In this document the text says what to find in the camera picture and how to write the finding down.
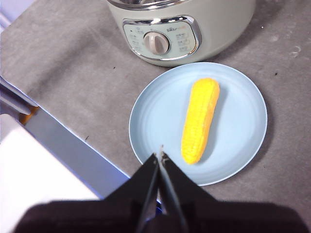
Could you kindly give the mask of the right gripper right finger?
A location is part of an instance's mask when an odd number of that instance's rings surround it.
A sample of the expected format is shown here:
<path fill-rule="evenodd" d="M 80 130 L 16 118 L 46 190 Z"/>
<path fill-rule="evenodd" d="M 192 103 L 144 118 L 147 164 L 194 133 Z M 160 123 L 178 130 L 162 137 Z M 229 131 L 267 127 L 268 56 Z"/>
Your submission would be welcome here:
<path fill-rule="evenodd" d="M 164 146 L 159 149 L 160 187 L 164 213 L 177 219 L 181 232 L 189 233 L 193 204 L 197 200 L 216 199 L 193 182 L 168 156 Z"/>

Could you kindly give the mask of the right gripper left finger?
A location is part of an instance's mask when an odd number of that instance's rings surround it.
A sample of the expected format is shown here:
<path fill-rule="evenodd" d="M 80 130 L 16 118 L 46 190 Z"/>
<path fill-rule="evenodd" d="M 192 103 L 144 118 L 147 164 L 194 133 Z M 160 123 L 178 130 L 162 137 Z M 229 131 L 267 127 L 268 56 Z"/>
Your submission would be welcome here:
<path fill-rule="evenodd" d="M 142 233 L 148 220 L 156 215 L 159 164 L 153 153 L 135 174 L 104 199 L 110 216 L 107 233 Z"/>

